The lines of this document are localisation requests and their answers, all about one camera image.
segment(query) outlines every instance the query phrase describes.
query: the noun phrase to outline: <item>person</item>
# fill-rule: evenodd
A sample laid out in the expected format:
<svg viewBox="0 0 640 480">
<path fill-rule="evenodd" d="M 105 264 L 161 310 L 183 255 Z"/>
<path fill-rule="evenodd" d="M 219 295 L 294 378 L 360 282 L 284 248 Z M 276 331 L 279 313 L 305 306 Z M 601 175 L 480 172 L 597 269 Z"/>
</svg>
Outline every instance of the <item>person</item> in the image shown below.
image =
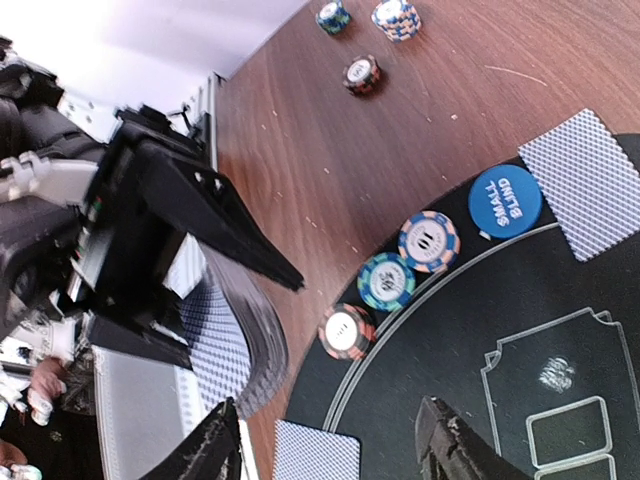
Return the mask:
<svg viewBox="0 0 640 480">
<path fill-rule="evenodd" d="M 44 480 L 100 480 L 98 425 L 94 415 L 71 413 L 61 408 L 62 382 L 68 376 L 63 362 L 47 357 L 34 369 L 30 388 L 51 399 L 53 412 L 45 426 L 30 413 L 9 408 L 0 426 L 0 465 L 33 465 Z M 27 403 L 27 391 L 22 392 Z"/>
</svg>

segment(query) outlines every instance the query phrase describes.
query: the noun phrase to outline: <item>white chip center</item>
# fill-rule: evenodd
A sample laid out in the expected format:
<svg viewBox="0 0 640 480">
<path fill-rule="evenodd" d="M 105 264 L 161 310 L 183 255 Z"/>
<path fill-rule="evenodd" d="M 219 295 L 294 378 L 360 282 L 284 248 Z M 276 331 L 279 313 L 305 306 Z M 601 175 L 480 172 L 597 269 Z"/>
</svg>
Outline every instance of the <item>white chip center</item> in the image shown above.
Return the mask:
<svg viewBox="0 0 640 480">
<path fill-rule="evenodd" d="M 407 275 L 395 262 L 384 262 L 371 272 L 371 293 L 383 302 L 393 302 L 404 292 Z"/>
<path fill-rule="evenodd" d="M 353 62 L 347 71 L 347 80 L 350 82 L 361 82 L 371 73 L 371 63 L 369 60 L 358 60 Z"/>
<path fill-rule="evenodd" d="M 327 342 L 336 350 L 346 351 L 358 340 L 358 325 L 344 312 L 337 312 L 329 317 L 325 327 Z"/>
<path fill-rule="evenodd" d="M 322 20 L 328 20 L 332 18 L 337 11 L 338 11 L 337 3 L 327 3 L 324 7 L 322 7 L 322 10 L 320 10 L 320 18 Z"/>
<path fill-rule="evenodd" d="M 402 2 L 398 0 L 390 0 L 383 3 L 376 12 L 378 20 L 386 22 L 392 18 L 396 18 L 402 15 Z"/>
<path fill-rule="evenodd" d="M 430 263 L 439 259 L 447 247 L 447 232 L 435 220 L 421 220 L 407 235 L 407 253 L 415 261 Z"/>
</svg>

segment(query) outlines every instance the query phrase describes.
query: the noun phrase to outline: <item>white wall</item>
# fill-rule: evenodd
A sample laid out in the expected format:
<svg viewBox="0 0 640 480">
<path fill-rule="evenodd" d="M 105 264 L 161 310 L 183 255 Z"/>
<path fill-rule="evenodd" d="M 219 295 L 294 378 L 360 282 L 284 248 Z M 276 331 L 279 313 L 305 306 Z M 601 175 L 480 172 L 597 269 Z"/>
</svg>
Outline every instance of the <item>white wall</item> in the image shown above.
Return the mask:
<svg viewBox="0 0 640 480">
<path fill-rule="evenodd" d="M 0 35 L 104 104 L 176 110 L 228 78 L 305 0 L 2 0 Z"/>
</svg>

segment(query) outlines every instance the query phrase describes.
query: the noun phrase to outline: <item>black felt surface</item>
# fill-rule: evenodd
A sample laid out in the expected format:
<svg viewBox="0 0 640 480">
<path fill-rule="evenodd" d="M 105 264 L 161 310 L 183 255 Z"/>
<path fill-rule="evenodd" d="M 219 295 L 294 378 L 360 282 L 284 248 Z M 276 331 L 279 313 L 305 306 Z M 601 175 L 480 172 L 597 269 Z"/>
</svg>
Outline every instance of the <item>black felt surface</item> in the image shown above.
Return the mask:
<svg viewBox="0 0 640 480">
<path fill-rule="evenodd" d="M 636 166 L 640 165 L 640 136 L 621 135 L 617 139 Z M 523 165 L 519 159 L 509 163 Z M 420 306 L 373 358 L 339 422 L 339 433 L 362 442 L 361 478 L 421 478 L 415 458 L 414 421 L 424 395 L 447 401 L 491 446 L 497 430 L 503 456 L 532 477 L 537 469 L 527 438 L 527 417 L 600 397 L 611 424 L 613 446 L 609 454 L 614 458 L 617 478 L 640 478 L 640 425 L 625 357 L 627 345 L 632 362 L 640 365 L 640 236 L 579 263 L 562 231 L 555 227 L 469 266 L 478 255 L 504 243 L 478 236 L 467 210 L 471 184 L 472 180 L 428 207 L 455 223 L 462 240 L 460 257 L 440 283 L 434 284 L 442 288 L 428 298 L 425 293 L 414 298 L 413 303 Z M 554 222 L 545 204 L 534 228 Z M 397 251 L 396 241 L 397 235 L 381 251 Z M 418 274 L 418 284 L 427 278 Z M 355 282 L 340 301 L 366 307 Z M 622 328 L 607 326 L 583 312 L 553 329 L 506 343 L 497 367 L 487 373 L 495 403 L 496 426 L 492 428 L 481 375 L 487 365 L 485 354 L 497 350 L 499 339 L 586 307 L 595 314 L 610 312 L 611 321 L 620 322 Z M 368 310 L 378 323 L 386 317 Z M 566 359 L 575 369 L 570 388 L 562 393 L 539 381 L 546 362 L 554 358 Z M 348 368 L 349 363 L 332 359 L 314 341 L 299 372 L 286 418 L 321 428 Z M 582 409 L 591 412 L 582 420 L 575 413 L 554 417 L 555 441 L 565 445 L 564 454 L 581 454 L 590 445 L 601 443 L 602 420 L 593 417 L 598 410 Z M 549 425 L 547 420 L 536 425 L 543 429 L 538 429 L 541 433 L 536 441 L 548 441 Z M 577 438 L 591 428 L 589 425 L 597 425 L 599 430 Z M 556 459 L 546 444 L 539 451 L 545 459 Z M 579 474 L 583 480 L 600 480 L 608 478 L 600 476 L 608 471 L 608 464 L 608 460 L 601 461 L 581 471 L 549 473 L 543 478 L 564 480 Z"/>
</svg>

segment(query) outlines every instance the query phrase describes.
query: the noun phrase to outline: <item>wooden surface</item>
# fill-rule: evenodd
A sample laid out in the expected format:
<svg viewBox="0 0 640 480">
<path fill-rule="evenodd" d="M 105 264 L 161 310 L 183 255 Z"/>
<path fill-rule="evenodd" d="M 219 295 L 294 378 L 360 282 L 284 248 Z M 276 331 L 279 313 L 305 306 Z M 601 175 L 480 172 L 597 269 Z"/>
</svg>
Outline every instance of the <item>wooden surface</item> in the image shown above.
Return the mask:
<svg viewBox="0 0 640 480">
<path fill-rule="evenodd" d="M 435 0 L 423 30 L 392 44 L 353 0 L 336 37 L 304 7 L 220 90 L 220 171 L 302 271 L 306 291 L 261 281 L 291 352 L 290 380 L 249 422 L 261 478 L 273 423 L 323 311 L 411 214 L 582 108 L 640 131 L 640 3 Z M 371 53 L 381 91 L 351 97 L 343 67 Z"/>
</svg>

